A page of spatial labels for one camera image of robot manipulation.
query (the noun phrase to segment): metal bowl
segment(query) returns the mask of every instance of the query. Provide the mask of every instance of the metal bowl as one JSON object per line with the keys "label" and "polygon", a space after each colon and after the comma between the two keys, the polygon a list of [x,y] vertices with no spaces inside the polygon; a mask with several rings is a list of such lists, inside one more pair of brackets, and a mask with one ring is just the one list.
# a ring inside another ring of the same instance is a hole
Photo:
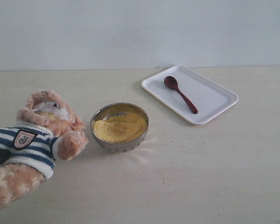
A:
{"label": "metal bowl", "polygon": [[[138,138],[136,138],[132,141],[129,141],[129,142],[124,142],[124,143],[110,143],[110,142],[106,142],[106,141],[99,139],[94,134],[94,132],[93,132],[94,121],[106,120],[109,117],[112,117],[114,115],[121,115],[121,114],[127,114],[127,113],[136,113],[136,114],[140,115],[142,118],[144,118],[144,120],[146,121],[147,128],[143,132],[143,134],[141,136],[139,136]],[[93,115],[93,117],[90,121],[90,129],[91,129],[91,134],[92,134],[93,138],[102,148],[107,149],[113,153],[123,153],[123,152],[129,152],[141,144],[141,142],[144,140],[144,138],[148,132],[148,123],[149,123],[148,115],[139,106],[130,104],[130,103],[115,103],[115,104],[110,104],[110,105],[107,105],[107,106],[101,108]]]}

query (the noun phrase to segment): yellow grains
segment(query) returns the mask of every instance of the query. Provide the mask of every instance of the yellow grains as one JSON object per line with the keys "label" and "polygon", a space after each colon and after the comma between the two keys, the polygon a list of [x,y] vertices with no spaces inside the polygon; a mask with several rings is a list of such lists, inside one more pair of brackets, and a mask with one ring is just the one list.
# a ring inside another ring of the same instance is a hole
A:
{"label": "yellow grains", "polygon": [[47,118],[56,119],[55,115],[52,113],[40,113],[41,116],[46,116]]}
{"label": "yellow grains", "polygon": [[146,130],[146,121],[136,113],[128,113],[99,120],[94,123],[94,134],[110,143],[122,143],[134,140]]}

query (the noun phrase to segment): teddy bear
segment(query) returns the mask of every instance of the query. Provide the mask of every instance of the teddy bear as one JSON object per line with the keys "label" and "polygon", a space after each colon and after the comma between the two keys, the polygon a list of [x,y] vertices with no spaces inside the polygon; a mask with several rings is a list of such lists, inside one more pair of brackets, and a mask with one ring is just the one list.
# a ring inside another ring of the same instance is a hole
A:
{"label": "teddy bear", "polygon": [[89,142],[85,124],[54,91],[38,91],[12,127],[0,128],[0,210],[52,175],[56,160],[70,161]]}

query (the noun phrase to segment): rectangular tray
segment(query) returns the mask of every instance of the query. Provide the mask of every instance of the rectangular tray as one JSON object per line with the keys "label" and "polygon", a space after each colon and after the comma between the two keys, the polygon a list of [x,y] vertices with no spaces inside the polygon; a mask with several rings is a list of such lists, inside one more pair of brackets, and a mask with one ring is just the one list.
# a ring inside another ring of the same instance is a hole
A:
{"label": "rectangular tray", "polygon": [[[180,91],[191,100],[198,109],[193,114],[182,97],[164,84],[166,76],[173,76]],[[156,97],[174,112],[195,125],[204,125],[238,102],[234,92],[184,67],[173,66],[141,82],[143,89]]]}

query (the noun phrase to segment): tray rim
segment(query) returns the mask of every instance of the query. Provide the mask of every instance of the tray rim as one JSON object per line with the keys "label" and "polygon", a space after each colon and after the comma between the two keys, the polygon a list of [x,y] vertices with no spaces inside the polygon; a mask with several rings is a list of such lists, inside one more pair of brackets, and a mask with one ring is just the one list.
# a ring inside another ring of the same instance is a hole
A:
{"label": "tray rim", "polygon": [[[162,74],[162,73],[168,72],[169,70],[173,70],[173,69],[177,69],[177,70],[178,70],[179,68],[183,68],[183,69],[186,69],[186,70],[189,70],[189,71],[191,71],[191,72],[196,73],[197,75],[201,76],[202,78],[204,78],[204,79],[207,80],[208,82],[211,82],[211,83],[215,84],[216,86],[218,86],[218,87],[220,87],[220,88],[222,88],[222,89],[228,91],[229,93],[231,93],[231,95],[234,95],[236,99],[233,100],[233,101],[232,101],[230,104],[228,104],[227,106],[225,106],[223,109],[219,110],[217,113],[212,114],[212,115],[209,116],[207,119],[205,119],[205,120],[203,120],[203,121],[201,121],[201,122],[196,122],[196,121],[194,121],[194,120],[192,120],[192,119],[189,119],[189,118],[183,116],[177,109],[171,107],[164,99],[162,99],[162,98],[156,96],[149,88],[147,88],[147,87],[145,86],[145,82],[147,82],[147,80],[152,79],[153,77],[155,77],[155,76],[157,76],[157,75],[160,75],[160,74]],[[165,69],[165,70],[163,70],[163,71],[161,71],[161,72],[158,72],[158,73],[156,73],[156,74],[154,74],[154,75],[152,75],[152,76],[150,76],[150,77],[148,77],[148,78],[145,78],[144,80],[141,81],[141,87],[142,87],[144,90],[146,90],[147,92],[149,92],[153,97],[155,97],[155,98],[156,98],[157,100],[159,100],[161,103],[163,103],[163,104],[166,105],[168,108],[170,108],[172,111],[174,111],[174,112],[177,113],[179,116],[181,116],[182,118],[184,118],[186,121],[188,121],[189,123],[194,124],[194,125],[204,125],[204,124],[208,123],[209,121],[211,121],[212,119],[214,119],[215,117],[217,117],[218,115],[220,115],[221,113],[223,113],[224,111],[226,111],[226,110],[228,110],[229,108],[231,108],[232,106],[234,106],[234,105],[239,101],[238,95],[237,95],[236,93],[234,93],[233,91],[230,91],[229,89],[225,88],[224,86],[221,86],[220,84],[218,84],[218,83],[212,81],[211,79],[206,78],[206,77],[204,77],[203,75],[199,74],[198,72],[196,72],[196,71],[194,71],[194,70],[192,70],[192,69],[190,69],[190,68],[188,68],[188,67],[186,67],[186,66],[182,66],[182,65],[174,65],[174,66],[172,66],[172,67],[170,67],[170,68],[168,68],[168,69]]]}

